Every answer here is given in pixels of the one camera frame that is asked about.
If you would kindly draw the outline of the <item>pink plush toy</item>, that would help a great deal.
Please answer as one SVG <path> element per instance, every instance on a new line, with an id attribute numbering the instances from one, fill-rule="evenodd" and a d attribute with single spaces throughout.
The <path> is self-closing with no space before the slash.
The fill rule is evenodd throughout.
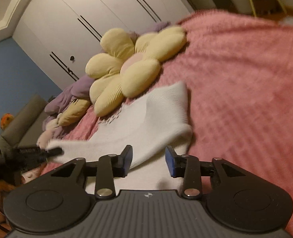
<path id="1" fill-rule="evenodd" d="M 42 134 L 39 136 L 37 140 L 37 146 L 40 149 L 45 149 L 49 141 L 54 138 L 54 135 L 59 128 L 59 124 L 58 124 L 59 117 L 60 117 L 60 114 L 57 115 L 56 117 L 49 117 L 49 120 L 45 121 L 44 131 L 42 132 Z"/>

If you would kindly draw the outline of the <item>orange plush toy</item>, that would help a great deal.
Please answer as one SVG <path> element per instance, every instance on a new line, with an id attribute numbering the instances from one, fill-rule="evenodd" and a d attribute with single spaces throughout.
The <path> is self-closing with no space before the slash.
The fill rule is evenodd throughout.
<path id="1" fill-rule="evenodd" d="M 13 121 L 14 116 L 10 113 L 5 113 L 2 117 L 1 117 L 1 121 L 0 121 L 0 128 L 1 130 L 5 130 L 9 124 Z"/>

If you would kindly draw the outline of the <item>white wardrobe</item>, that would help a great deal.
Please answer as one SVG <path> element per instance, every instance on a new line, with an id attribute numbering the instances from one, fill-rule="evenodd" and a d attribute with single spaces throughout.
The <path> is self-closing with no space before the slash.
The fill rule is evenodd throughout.
<path id="1" fill-rule="evenodd" d="M 158 22 L 176 22 L 190 12 L 183 0 L 31 0 L 13 38 L 61 89 L 85 73 L 114 27 L 143 32 Z"/>

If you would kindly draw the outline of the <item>yellow flower-shaped pillow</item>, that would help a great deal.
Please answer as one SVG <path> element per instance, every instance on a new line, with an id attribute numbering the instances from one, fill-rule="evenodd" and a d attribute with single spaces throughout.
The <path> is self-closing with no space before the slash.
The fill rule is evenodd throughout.
<path id="1" fill-rule="evenodd" d="M 135 98 L 149 88 L 162 64 L 186 44 L 186 31 L 173 25 L 149 32 L 135 41 L 123 29 L 114 28 L 101 38 L 102 53 L 87 63 L 86 75 L 94 79 L 89 97 L 98 117 L 113 112 L 125 98 Z"/>

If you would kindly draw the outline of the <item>small yellow pillow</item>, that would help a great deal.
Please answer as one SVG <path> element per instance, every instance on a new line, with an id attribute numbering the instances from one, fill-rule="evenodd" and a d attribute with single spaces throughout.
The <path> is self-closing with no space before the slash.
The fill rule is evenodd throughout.
<path id="1" fill-rule="evenodd" d="M 59 126 L 69 126 L 78 122 L 91 106 L 89 99 L 77 98 L 73 100 L 58 118 Z"/>

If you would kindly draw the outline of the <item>white knitted garment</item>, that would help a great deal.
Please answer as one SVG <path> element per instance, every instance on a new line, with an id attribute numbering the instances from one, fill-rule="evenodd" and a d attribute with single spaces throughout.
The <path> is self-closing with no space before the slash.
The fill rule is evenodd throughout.
<path id="1" fill-rule="evenodd" d="M 192 135 L 187 87 L 178 82 L 123 105 L 117 115 L 99 123 L 88 141 L 52 140 L 47 147 L 62 148 L 63 155 L 54 161 L 66 163 L 77 157 L 97 161 L 104 155 L 120 154 L 131 145 L 130 171 L 127 177 L 114 180 L 116 191 L 179 190 L 183 180 L 171 177 L 165 148 L 172 146 L 177 154 L 186 154 Z"/>

